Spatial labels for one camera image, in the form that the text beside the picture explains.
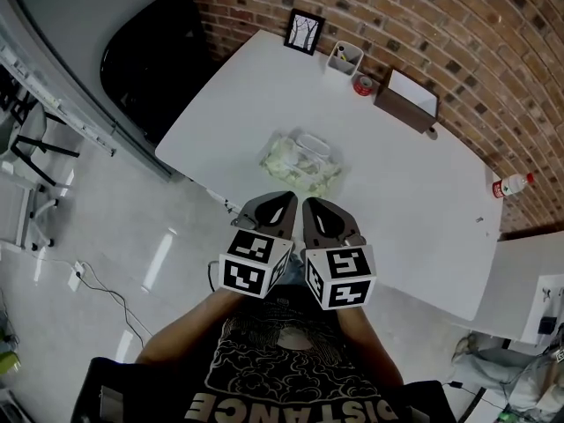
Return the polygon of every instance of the brick wall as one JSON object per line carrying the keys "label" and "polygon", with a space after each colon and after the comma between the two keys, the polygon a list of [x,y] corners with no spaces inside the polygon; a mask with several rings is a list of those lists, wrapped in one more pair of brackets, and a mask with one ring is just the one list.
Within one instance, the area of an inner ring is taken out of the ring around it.
{"label": "brick wall", "polygon": [[440,122],[498,175],[537,182],[505,201],[506,233],[564,228],[564,0],[194,0],[215,57],[258,29],[284,35],[290,10],[326,18],[317,48],[362,48],[442,97]]}

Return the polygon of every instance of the plastic bottle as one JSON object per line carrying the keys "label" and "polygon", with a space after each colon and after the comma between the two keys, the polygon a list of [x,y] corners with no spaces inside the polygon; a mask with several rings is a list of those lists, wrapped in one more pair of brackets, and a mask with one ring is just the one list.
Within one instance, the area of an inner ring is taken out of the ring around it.
{"label": "plastic bottle", "polygon": [[494,182],[492,185],[493,195],[496,197],[509,196],[523,191],[529,183],[533,183],[535,178],[531,173],[527,175],[513,174],[511,177]]}

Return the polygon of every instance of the picture frame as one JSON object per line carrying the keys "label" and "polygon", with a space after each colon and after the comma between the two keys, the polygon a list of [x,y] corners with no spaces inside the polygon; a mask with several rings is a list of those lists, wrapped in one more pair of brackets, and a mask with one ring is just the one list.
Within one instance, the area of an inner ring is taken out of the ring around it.
{"label": "picture frame", "polygon": [[313,55],[324,23],[325,19],[322,17],[293,9],[286,29],[284,45],[301,53]]}

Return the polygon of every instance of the white table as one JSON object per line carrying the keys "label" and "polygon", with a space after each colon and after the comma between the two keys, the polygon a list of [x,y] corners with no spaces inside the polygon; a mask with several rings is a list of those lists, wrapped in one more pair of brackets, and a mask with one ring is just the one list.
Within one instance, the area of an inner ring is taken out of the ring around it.
{"label": "white table", "polygon": [[288,189],[258,166],[272,134],[310,131],[344,155],[350,171],[332,200],[374,247],[379,280],[471,320],[499,234],[491,171],[439,124],[432,141],[352,87],[328,85],[326,58],[257,33],[187,106],[157,157],[243,205]]}

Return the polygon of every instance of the black chair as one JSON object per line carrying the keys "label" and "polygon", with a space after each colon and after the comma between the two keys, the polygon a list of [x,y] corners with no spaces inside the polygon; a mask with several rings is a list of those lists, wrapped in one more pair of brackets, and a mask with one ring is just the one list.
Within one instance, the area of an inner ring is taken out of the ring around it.
{"label": "black chair", "polygon": [[100,79],[156,145],[216,70],[194,2],[156,0],[109,42]]}

